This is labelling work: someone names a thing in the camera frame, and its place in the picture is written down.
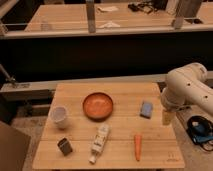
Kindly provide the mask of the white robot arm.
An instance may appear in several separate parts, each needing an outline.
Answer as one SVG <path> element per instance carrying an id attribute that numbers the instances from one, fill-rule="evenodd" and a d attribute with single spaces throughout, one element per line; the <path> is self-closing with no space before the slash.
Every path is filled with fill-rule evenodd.
<path id="1" fill-rule="evenodd" d="M 169 125 L 186 101 L 213 116 L 213 89 L 205 84 L 207 69 L 201 63 L 190 63 L 169 71 L 166 87 L 160 95 L 162 123 Z"/>

